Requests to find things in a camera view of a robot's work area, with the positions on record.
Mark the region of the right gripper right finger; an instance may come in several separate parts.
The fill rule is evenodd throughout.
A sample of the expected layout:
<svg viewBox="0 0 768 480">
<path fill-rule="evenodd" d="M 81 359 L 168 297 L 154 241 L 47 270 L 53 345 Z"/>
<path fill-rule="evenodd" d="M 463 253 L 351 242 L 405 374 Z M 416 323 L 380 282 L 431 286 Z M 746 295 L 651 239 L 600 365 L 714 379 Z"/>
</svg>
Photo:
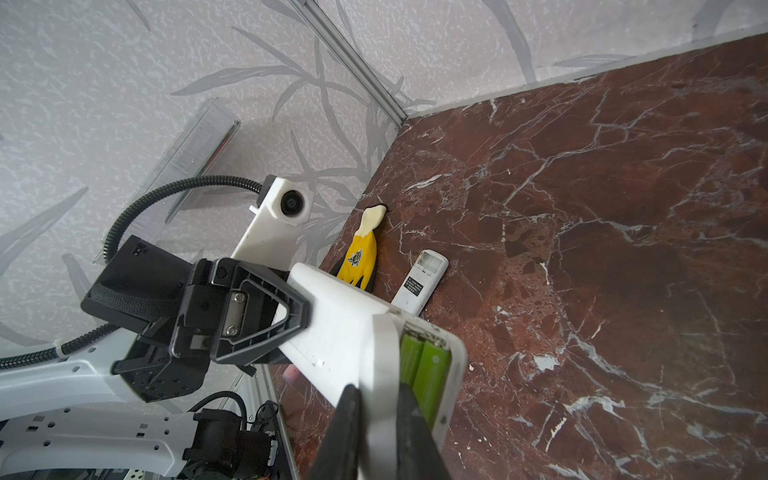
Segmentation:
<svg viewBox="0 0 768 480">
<path fill-rule="evenodd" d="M 397 479 L 450 479 L 415 395 L 404 383 L 398 392 L 396 438 Z"/>
</svg>

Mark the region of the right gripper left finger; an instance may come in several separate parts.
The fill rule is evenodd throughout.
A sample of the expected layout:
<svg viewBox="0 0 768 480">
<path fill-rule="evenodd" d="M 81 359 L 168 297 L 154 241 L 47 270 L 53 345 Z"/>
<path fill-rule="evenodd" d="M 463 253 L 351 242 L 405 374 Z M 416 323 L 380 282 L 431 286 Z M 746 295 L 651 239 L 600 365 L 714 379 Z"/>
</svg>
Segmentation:
<svg viewBox="0 0 768 480">
<path fill-rule="evenodd" d="M 306 476 L 315 480 L 354 480 L 362 423 L 362 400 L 353 384 L 344 387 L 315 460 Z"/>
</svg>

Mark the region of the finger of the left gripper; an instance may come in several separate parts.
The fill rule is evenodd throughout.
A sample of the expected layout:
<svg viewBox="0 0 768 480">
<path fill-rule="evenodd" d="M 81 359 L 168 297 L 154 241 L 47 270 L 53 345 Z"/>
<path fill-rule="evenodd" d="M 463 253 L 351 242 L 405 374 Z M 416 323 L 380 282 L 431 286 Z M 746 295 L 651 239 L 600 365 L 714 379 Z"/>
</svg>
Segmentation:
<svg viewBox="0 0 768 480">
<path fill-rule="evenodd" d="M 223 311 L 211 360 L 224 365 L 279 364 L 279 348 L 309 325 L 310 301 L 287 283 L 288 274 L 239 260 L 218 260 L 211 285 Z"/>
</svg>

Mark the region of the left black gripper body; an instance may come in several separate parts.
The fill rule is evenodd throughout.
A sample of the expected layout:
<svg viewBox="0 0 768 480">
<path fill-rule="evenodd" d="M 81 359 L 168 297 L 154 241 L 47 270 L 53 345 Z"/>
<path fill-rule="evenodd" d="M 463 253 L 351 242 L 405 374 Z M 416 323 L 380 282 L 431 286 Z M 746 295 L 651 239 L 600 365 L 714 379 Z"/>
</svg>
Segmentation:
<svg viewBox="0 0 768 480">
<path fill-rule="evenodd" d="M 238 263 L 189 263 L 131 236 L 107 262 L 82 310 L 135 333 L 111 372 L 144 401 L 189 395 L 205 379 Z"/>
</svg>

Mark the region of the white remote green buttons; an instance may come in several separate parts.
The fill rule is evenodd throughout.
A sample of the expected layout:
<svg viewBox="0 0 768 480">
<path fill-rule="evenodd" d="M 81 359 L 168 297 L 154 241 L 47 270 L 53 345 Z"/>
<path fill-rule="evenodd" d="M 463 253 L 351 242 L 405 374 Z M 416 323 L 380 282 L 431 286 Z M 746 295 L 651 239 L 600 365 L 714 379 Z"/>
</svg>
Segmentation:
<svg viewBox="0 0 768 480">
<path fill-rule="evenodd" d="M 287 280 L 310 303 L 309 322 L 279 350 L 333 406 L 352 384 L 361 392 L 364 424 L 394 417 L 400 385 L 400 338 L 424 334 L 451 354 L 432 437 L 442 448 L 468 364 L 456 335 L 353 287 L 329 273 L 295 264 Z"/>
</svg>

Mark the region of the white remote red keypad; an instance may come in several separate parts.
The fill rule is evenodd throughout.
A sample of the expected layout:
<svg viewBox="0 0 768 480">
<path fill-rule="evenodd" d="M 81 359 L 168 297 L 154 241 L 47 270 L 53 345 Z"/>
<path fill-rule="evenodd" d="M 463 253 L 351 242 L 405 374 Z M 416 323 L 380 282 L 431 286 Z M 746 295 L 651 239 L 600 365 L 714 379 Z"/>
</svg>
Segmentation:
<svg viewBox="0 0 768 480">
<path fill-rule="evenodd" d="M 423 250 L 391 304 L 412 315 L 419 316 L 436 290 L 449 266 L 448 259 L 433 250 Z"/>
</svg>

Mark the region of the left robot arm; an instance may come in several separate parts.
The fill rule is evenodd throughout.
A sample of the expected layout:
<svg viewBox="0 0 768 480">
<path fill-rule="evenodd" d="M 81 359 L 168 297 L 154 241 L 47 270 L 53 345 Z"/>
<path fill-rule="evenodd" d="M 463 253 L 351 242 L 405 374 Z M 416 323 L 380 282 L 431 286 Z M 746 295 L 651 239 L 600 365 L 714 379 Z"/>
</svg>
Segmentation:
<svg viewBox="0 0 768 480">
<path fill-rule="evenodd" d="M 128 228 L 176 194 L 230 186 L 257 195 L 232 255 L 187 262 Z M 58 347 L 1 362 L 1 471 L 141 468 L 168 477 L 259 478 L 277 435 L 203 399 L 187 412 L 105 412 L 111 402 L 151 403 L 200 389 L 211 364 L 251 373 L 279 358 L 306 328 L 309 304 L 288 284 L 294 247 L 311 215 L 311 191 L 282 177 L 178 180 L 134 200 L 109 229 L 105 267 L 82 300 L 101 325 Z"/>
</svg>

